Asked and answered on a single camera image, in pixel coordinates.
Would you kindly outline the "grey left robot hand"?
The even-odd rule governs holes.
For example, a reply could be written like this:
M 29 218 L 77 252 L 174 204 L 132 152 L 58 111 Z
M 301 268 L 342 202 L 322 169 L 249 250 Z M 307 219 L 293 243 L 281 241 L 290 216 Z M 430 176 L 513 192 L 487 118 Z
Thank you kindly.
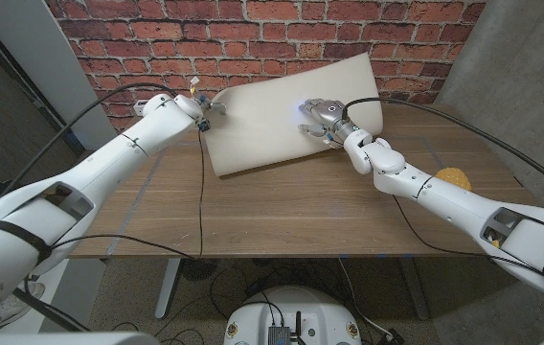
M 204 94 L 196 96 L 195 99 L 199 102 L 199 105 L 204 113 L 218 113 L 222 116 L 226 115 L 227 107 L 222 102 L 214 102 Z

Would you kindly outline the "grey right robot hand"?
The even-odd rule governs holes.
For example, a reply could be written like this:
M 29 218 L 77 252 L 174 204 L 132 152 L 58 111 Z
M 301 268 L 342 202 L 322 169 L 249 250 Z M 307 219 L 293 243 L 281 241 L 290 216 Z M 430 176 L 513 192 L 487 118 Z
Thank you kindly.
M 328 137 L 343 144 L 350 134 L 357 131 L 349 117 L 343 116 L 345 106 L 339 101 L 309 99 L 299 105 L 299 110 L 309 115 L 314 124 L 300 124 L 299 129 L 314 137 Z

